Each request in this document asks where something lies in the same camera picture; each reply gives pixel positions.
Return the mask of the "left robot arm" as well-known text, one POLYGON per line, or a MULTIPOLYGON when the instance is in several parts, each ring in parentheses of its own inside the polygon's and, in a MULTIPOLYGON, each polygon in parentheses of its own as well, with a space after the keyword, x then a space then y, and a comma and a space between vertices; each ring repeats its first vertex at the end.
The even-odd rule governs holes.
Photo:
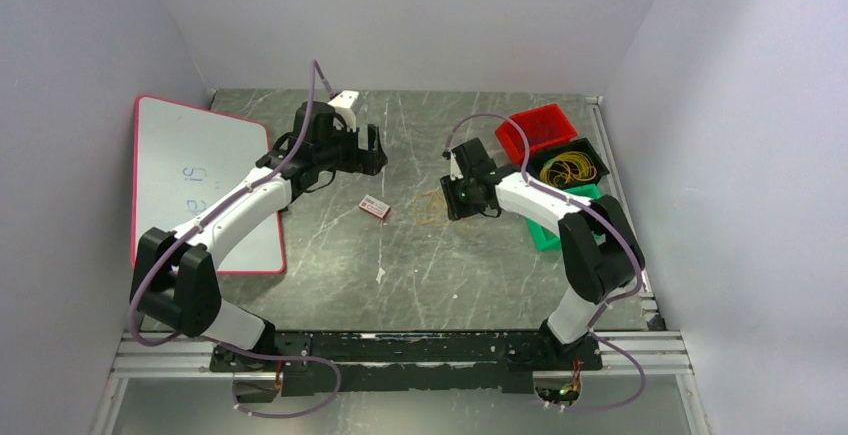
POLYGON ((145 315, 176 335, 236 347, 237 358, 261 371, 277 355, 275 326, 229 303, 217 270, 261 222, 339 172, 375 176, 387 165, 376 125, 360 147, 356 116, 362 97, 344 90, 327 102, 305 102, 280 136, 227 195, 170 230, 153 227, 137 243, 128 318, 145 315))

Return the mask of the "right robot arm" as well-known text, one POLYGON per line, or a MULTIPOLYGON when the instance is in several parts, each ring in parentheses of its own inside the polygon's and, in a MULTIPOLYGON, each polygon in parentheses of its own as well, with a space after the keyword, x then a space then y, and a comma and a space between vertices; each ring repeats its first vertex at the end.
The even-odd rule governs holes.
POLYGON ((621 203, 610 195, 573 196, 516 165, 499 166, 477 138, 442 155, 450 165, 440 180, 450 220, 513 213, 557 235, 568 286, 540 328, 546 337, 539 353, 548 367, 565 368, 602 308, 624 296, 645 268, 621 203))

